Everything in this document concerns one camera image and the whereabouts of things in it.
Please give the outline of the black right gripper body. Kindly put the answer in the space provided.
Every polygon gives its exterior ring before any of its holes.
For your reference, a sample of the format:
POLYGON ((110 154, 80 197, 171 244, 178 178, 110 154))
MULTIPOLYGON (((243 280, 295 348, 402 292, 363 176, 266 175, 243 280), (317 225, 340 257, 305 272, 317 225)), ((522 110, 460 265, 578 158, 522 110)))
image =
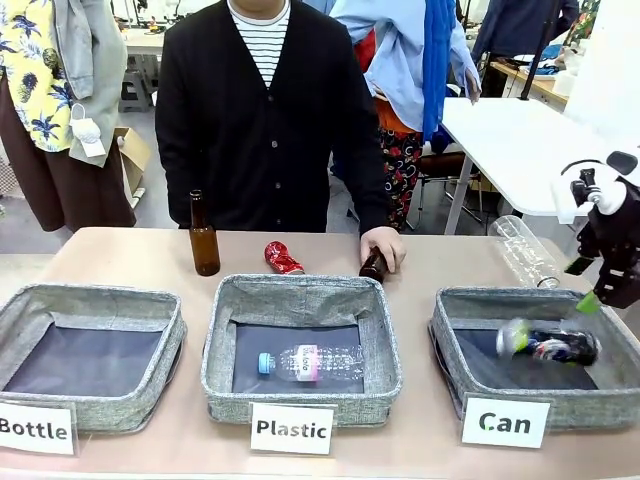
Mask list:
POLYGON ((592 227, 603 259, 598 272, 623 272, 619 290, 621 309, 640 300, 640 189, 614 183, 592 210, 592 227))

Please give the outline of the crushed dark blue can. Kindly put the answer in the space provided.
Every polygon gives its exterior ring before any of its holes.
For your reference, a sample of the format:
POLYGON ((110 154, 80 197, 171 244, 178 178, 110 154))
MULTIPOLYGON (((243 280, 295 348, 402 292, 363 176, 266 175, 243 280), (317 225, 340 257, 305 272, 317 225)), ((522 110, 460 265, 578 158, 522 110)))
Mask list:
POLYGON ((501 357, 525 355, 540 361, 591 366, 600 356, 601 344, 590 331, 534 327, 516 318, 498 329, 496 352, 501 357))

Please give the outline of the large clear plastic bottle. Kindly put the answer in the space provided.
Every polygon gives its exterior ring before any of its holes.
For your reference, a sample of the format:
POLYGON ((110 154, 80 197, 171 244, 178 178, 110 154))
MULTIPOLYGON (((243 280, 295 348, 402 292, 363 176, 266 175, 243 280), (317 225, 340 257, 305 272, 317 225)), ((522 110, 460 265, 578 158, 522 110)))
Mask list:
POLYGON ((505 215, 488 228, 496 238, 497 250, 521 285, 555 289, 560 285, 560 270, 553 256, 521 218, 505 215))

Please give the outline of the brown glass bottle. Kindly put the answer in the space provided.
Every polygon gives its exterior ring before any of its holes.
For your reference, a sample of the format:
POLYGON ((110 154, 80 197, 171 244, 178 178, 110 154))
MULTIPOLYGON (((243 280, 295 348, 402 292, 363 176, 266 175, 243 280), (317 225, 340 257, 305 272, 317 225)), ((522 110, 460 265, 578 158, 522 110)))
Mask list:
POLYGON ((383 284, 388 273, 389 268, 384 255, 378 247, 373 247, 360 268, 359 276, 367 277, 383 284))
POLYGON ((201 276, 213 276, 221 268, 217 233, 207 219, 206 204, 201 190, 190 192, 190 205, 189 236, 195 270, 201 276))

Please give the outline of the crushed red can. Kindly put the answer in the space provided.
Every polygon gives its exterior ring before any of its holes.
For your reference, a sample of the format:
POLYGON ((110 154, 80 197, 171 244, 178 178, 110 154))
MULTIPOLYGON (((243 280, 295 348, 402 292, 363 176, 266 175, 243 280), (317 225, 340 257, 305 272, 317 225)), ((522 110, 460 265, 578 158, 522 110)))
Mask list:
POLYGON ((287 246, 280 241, 272 241, 264 249, 264 257, 272 270, 282 275, 304 274, 304 267, 295 260, 287 246))

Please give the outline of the person's right forearm black sleeve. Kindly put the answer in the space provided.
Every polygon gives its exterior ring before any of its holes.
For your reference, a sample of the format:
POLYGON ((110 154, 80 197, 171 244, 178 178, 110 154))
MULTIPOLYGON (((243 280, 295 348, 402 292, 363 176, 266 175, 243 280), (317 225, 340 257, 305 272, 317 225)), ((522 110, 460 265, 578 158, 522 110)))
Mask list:
POLYGON ((190 192, 199 188, 196 179, 198 150, 183 127, 157 117, 155 131, 160 162, 165 171, 169 215, 180 228, 188 228, 191 224, 190 192))

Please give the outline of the person's left forearm black sleeve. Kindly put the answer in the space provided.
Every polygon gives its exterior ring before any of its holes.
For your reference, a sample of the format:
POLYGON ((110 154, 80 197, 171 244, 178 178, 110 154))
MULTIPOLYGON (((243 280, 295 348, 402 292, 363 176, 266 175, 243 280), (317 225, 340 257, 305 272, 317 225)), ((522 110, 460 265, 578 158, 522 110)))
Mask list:
POLYGON ((344 169, 361 237, 374 228, 388 225, 390 201, 385 189, 384 166, 377 121, 372 126, 358 127, 348 136, 344 169))

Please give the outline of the grey fabric basket can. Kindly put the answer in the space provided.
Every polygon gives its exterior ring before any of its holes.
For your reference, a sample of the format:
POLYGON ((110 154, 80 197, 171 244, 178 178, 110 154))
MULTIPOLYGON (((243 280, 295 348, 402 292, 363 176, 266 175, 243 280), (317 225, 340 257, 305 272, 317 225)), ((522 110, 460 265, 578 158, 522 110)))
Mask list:
POLYGON ((583 314, 581 293, 531 288, 446 288, 428 329, 458 416, 470 397, 549 404, 552 430, 640 425, 640 340, 610 307, 583 314), (499 330, 514 319, 535 330, 590 332, 591 366, 500 354, 499 330))

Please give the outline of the white sign reading Can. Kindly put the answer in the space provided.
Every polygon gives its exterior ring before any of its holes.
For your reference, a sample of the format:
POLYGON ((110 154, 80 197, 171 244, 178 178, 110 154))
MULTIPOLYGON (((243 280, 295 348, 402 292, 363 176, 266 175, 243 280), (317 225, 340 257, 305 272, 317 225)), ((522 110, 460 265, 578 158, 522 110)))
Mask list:
POLYGON ((461 441, 469 445, 540 449, 552 403, 466 394, 461 441))

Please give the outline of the grey fabric basket plastic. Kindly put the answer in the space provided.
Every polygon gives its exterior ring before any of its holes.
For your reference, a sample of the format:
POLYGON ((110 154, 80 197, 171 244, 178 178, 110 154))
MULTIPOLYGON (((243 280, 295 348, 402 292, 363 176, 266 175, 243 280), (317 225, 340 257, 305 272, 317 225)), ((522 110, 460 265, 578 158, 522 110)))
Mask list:
POLYGON ((402 388, 402 368, 388 302, 369 278, 235 274, 215 294, 202 353, 201 384, 209 417, 247 424, 253 403, 333 406, 339 427, 383 425, 402 388), (261 352, 299 344, 357 346, 361 380, 288 382, 260 375, 261 352))

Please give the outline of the grey fabric basket bottle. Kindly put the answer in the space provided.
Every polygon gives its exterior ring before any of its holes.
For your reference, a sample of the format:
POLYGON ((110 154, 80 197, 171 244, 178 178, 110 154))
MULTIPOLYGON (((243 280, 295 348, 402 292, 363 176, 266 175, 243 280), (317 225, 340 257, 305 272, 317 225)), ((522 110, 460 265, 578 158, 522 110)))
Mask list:
POLYGON ((33 284, 0 308, 0 401, 70 407, 89 434, 146 427, 187 327, 178 296, 33 284))

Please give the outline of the person's left hand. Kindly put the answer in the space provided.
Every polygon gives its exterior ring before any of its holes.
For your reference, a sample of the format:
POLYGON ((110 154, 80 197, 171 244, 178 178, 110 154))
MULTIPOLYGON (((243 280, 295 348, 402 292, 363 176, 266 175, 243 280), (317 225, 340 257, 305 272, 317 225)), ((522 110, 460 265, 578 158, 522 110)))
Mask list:
POLYGON ((400 234, 391 227, 380 226, 366 231, 360 238, 360 257, 364 264, 373 249, 384 257, 390 273, 396 273, 406 257, 400 234))

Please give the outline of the white folding table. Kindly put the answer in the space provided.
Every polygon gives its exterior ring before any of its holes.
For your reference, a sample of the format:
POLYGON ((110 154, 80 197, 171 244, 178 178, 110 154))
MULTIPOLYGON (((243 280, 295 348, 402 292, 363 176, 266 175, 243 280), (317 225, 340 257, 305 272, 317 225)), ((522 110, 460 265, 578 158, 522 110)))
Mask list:
POLYGON ((460 145, 465 160, 444 233, 456 233, 473 166, 525 216, 557 214, 551 184, 571 162, 605 160, 613 151, 640 159, 636 142, 616 144, 536 100, 447 98, 443 128, 460 145))

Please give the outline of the white paper roll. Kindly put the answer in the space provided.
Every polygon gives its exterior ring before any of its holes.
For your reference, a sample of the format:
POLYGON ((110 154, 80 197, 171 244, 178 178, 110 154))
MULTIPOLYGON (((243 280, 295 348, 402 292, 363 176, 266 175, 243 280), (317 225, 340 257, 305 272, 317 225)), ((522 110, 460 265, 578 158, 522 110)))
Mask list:
POLYGON ((555 95, 569 97, 574 88, 577 76, 569 70, 561 70, 555 75, 552 92, 555 95))

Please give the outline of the dark chair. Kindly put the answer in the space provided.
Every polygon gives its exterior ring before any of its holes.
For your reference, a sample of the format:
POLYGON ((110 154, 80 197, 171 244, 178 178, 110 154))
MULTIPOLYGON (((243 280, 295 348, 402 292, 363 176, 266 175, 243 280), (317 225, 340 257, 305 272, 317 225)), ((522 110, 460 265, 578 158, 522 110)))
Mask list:
MULTIPOLYGON (((461 152, 450 152, 435 155, 423 155, 418 163, 418 217, 414 224, 409 220, 406 221, 407 227, 415 231, 420 225, 422 214, 424 212, 424 189, 428 183, 455 183, 459 179, 459 173, 464 163, 465 155, 461 152)), ((484 213, 482 174, 477 167, 472 167, 470 171, 470 180, 468 185, 473 181, 479 183, 478 189, 478 205, 479 213, 474 213, 465 205, 462 210, 467 213, 474 221, 483 225, 485 221, 482 218, 484 213)))

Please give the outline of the wooden desk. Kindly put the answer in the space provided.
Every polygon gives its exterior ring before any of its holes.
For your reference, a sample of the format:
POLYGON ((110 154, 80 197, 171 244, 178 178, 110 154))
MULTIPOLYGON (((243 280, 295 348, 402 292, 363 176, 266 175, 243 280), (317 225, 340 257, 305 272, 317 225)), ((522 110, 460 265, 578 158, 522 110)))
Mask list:
MULTIPOLYGON (((519 98, 525 87, 527 75, 523 71, 498 61, 492 62, 490 66, 493 70, 507 77, 501 96, 504 98, 519 98)), ((568 97, 555 93, 553 91, 554 84, 555 81, 553 79, 534 79, 528 97, 542 102, 556 111, 563 112, 568 103, 568 97)))

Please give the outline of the black stand pole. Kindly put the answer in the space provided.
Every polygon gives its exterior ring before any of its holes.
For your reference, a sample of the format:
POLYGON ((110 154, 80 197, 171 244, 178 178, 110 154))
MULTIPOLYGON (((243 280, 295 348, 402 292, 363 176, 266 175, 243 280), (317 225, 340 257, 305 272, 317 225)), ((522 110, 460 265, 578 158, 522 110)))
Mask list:
POLYGON ((533 60, 531 61, 530 64, 530 68, 529 68, 529 73, 527 74, 527 78, 524 84, 524 87, 521 91, 521 94, 519 96, 519 99, 522 101, 528 101, 529 100, 529 93, 533 84, 533 81, 535 79, 536 76, 536 72, 539 66, 539 62, 541 59, 541 55, 542 52, 545 48, 545 46, 547 45, 547 40, 548 40, 548 36, 551 33, 552 27, 553 25, 556 23, 558 16, 559 16, 559 11, 560 11, 560 3, 561 0, 553 0, 553 2, 550 4, 550 9, 549 9, 549 13, 546 17, 546 20, 543 24, 543 30, 542 30, 542 35, 540 37, 540 40, 538 42, 533 60))

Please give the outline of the floral patterned trousers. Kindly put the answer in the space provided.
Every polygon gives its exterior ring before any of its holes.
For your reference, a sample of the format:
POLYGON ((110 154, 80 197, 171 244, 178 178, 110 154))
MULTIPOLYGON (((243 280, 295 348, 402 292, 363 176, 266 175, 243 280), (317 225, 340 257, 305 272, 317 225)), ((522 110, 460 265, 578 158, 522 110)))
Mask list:
POLYGON ((398 132, 383 127, 378 132, 384 159, 385 190, 390 200, 389 224, 401 231, 406 224, 419 175, 423 137, 420 132, 398 132))

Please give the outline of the orange red garment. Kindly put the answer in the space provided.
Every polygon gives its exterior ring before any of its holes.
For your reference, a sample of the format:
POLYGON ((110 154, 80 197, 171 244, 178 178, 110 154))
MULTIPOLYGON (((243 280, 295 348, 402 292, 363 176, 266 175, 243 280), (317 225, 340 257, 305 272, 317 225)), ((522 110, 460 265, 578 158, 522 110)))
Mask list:
MULTIPOLYGON (((371 30, 366 37, 354 45, 354 51, 362 73, 366 73, 376 50, 375 31, 371 30)), ((382 93, 374 95, 380 126, 401 134, 413 134, 415 130, 405 125, 393 110, 390 102, 382 93)))

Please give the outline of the person in dark jacket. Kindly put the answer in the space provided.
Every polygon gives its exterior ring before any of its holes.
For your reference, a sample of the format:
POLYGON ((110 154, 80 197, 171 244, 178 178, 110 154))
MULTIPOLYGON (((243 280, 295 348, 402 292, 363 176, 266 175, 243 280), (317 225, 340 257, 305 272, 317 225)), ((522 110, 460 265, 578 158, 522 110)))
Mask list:
POLYGON ((490 0, 471 56, 534 54, 555 0, 490 0))

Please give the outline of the bright blue scarf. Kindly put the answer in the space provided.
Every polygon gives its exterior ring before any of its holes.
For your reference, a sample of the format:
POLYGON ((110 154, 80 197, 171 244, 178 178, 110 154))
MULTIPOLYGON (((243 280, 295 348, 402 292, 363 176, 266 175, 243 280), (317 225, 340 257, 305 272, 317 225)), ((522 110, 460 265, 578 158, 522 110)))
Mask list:
POLYGON ((425 0, 423 48, 423 140, 430 141, 441 122, 446 97, 455 0, 425 0))

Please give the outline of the light blue shirt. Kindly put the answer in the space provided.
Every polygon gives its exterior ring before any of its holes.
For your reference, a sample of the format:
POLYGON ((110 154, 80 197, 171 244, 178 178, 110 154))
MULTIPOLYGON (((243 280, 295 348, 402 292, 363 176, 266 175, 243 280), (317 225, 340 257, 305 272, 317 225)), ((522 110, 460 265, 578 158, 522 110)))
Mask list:
MULTIPOLYGON (((357 43, 374 30, 376 50, 364 78, 372 96, 382 93, 399 119, 423 133, 425 0, 336 0, 330 16, 357 43)), ((451 34, 448 74, 476 101, 481 81, 458 21, 451 34)))

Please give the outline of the small bottle with pink label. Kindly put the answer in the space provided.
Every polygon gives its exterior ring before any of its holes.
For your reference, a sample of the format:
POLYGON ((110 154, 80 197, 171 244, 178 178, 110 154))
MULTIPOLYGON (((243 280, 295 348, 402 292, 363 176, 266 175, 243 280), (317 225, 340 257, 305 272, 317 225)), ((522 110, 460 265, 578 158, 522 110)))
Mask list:
POLYGON ((356 381, 364 377, 364 356, 357 346, 321 346, 299 344, 278 354, 261 352, 257 370, 297 383, 320 381, 356 381))

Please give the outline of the white sign reading Plastic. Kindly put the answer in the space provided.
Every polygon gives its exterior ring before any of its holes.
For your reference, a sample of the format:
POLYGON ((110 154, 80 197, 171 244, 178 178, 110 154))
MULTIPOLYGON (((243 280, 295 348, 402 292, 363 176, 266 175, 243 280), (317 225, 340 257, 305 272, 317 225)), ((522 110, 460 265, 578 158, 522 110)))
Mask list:
POLYGON ((250 448, 260 452, 328 456, 335 408, 253 403, 250 448))

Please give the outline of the person in black cardigan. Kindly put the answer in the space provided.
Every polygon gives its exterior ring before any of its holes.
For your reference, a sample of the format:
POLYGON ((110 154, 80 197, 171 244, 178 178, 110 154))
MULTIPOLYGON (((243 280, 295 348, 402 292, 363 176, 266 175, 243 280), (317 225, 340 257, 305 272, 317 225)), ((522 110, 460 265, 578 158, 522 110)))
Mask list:
POLYGON ((347 29, 296 1, 265 82, 226 2, 168 30, 155 122, 183 127, 219 230, 322 233, 328 162, 378 117, 347 29))

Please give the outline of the cardboard box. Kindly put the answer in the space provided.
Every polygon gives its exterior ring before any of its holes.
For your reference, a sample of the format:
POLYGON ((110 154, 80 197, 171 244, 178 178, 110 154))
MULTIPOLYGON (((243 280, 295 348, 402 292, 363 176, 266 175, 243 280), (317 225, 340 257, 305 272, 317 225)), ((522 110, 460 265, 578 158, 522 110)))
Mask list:
POLYGON ((141 180, 151 158, 151 150, 142 137, 129 127, 117 127, 114 138, 121 156, 124 192, 131 208, 135 209, 145 193, 141 180))

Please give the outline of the grey step stool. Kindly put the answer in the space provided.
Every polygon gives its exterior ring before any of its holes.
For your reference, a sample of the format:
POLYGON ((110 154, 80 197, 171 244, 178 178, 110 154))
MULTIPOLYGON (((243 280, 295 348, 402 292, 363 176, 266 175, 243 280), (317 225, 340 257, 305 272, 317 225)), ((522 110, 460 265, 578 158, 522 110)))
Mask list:
POLYGON ((151 106, 151 94, 142 73, 138 70, 126 71, 121 87, 119 112, 148 112, 151 106))

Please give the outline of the white face mask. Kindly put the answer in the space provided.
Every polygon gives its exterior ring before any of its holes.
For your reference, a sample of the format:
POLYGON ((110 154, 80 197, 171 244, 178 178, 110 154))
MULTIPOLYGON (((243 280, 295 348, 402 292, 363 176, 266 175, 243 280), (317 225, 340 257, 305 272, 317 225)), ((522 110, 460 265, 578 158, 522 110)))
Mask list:
POLYGON ((74 138, 80 142, 87 157, 106 154, 101 141, 101 130, 92 118, 86 116, 85 107, 81 103, 74 103, 71 107, 70 126, 74 138))

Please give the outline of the grey hooded jacket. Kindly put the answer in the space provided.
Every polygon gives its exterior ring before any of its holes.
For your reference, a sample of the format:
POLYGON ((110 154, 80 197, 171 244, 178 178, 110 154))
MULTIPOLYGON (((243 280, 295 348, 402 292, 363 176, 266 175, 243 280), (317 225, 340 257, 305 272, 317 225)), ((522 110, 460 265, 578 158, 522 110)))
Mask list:
POLYGON ((109 0, 52 0, 58 55, 72 93, 101 130, 106 154, 87 157, 72 134, 70 156, 102 168, 116 126, 127 53, 109 0))

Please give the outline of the brown skirt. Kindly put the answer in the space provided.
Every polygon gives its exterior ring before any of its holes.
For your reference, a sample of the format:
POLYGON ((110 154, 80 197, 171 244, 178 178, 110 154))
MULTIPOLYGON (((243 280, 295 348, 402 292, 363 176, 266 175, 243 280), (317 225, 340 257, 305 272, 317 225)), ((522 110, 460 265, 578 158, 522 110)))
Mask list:
POLYGON ((76 160, 66 150, 49 153, 38 149, 18 118, 4 80, 0 80, 0 140, 44 231, 135 225, 117 144, 111 145, 103 167, 76 160))

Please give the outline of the white sign reading Bottle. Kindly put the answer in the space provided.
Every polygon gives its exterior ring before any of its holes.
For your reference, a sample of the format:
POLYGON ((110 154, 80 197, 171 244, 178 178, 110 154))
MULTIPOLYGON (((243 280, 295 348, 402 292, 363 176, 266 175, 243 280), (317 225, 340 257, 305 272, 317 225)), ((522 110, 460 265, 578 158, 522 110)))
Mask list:
POLYGON ((43 455, 75 456, 75 409, 0 402, 0 448, 43 455))

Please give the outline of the yellow floral shirt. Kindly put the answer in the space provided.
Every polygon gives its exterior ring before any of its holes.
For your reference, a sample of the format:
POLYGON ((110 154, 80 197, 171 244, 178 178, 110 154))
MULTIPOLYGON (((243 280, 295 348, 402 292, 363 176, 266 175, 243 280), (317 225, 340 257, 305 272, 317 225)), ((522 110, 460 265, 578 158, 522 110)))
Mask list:
POLYGON ((34 145, 69 149, 72 93, 54 41, 52 0, 0 0, 0 78, 34 145))

